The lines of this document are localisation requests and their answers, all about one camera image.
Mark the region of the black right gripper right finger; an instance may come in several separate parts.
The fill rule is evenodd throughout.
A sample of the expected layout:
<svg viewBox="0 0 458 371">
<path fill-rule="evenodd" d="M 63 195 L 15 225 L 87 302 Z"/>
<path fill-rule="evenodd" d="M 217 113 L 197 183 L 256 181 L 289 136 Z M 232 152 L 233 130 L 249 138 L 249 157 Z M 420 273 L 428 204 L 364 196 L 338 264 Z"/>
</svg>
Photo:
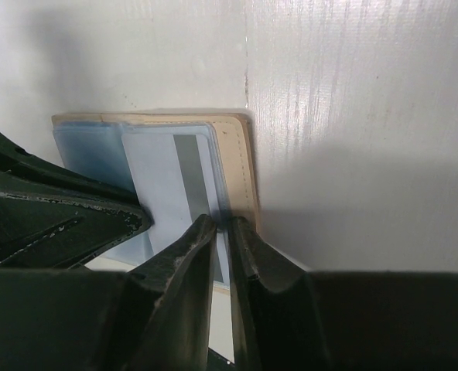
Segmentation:
<svg viewBox="0 0 458 371">
<path fill-rule="evenodd" d="M 228 223 L 231 315 L 237 370 L 272 370 L 302 362 L 310 347 L 304 270 L 256 233 L 243 217 Z"/>
</svg>

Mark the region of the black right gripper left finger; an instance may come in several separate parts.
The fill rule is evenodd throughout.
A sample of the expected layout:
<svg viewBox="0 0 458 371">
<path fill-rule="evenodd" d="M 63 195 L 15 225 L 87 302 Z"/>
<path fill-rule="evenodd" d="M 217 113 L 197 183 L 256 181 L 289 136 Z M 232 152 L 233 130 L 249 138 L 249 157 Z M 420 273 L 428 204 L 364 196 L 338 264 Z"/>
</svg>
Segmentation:
<svg viewBox="0 0 458 371">
<path fill-rule="evenodd" d="M 203 370 L 207 365 L 217 226 L 202 214 L 166 249 L 133 270 L 130 370 Z"/>
</svg>

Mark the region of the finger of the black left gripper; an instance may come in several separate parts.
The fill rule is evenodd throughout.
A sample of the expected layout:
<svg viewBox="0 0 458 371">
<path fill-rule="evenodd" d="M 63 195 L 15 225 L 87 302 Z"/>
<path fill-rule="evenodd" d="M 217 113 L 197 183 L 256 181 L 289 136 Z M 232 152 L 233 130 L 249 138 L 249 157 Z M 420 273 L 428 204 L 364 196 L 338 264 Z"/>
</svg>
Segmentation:
<svg viewBox="0 0 458 371">
<path fill-rule="evenodd" d="M 0 132 L 0 267 L 83 266 L 151 225 L 132 192 L 31 155 Z"/>
</svg>

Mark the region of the beige leather card holder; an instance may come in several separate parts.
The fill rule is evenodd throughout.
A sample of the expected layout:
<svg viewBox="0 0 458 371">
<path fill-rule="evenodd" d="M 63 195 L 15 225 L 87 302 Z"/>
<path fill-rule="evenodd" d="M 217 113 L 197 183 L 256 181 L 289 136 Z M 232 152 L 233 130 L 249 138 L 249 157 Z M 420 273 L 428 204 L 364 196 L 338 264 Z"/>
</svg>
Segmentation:
<svg viewBox="0 0 458 371">
<path fill-rule="evenodd" d="M 217 224 L 214 279 L 229 284 L 227 221 L 259 226 L 251 120 L 242 113 L 59 114 L 53 136 L 64 166 L 133 192 L 152 226 L 91 262 L 136 267 L 203 214 Z"/>
</svg>

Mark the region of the white magnetic stripe card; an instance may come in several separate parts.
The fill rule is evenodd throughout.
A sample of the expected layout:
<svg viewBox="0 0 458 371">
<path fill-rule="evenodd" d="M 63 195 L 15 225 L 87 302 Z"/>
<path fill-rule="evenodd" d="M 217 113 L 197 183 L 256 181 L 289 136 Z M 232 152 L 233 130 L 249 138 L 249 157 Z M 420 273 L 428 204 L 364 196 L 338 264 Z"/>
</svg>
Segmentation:
<svg viewBox="0 0 458 371">
<path fill-rule="evenodd" d="M 122 142 L 138 200 L 153 220 L 148 236 L 154 254 L 202 214 L 221 223 L 220 187 L 207 136 L 127 133 Z"/>
</svg>

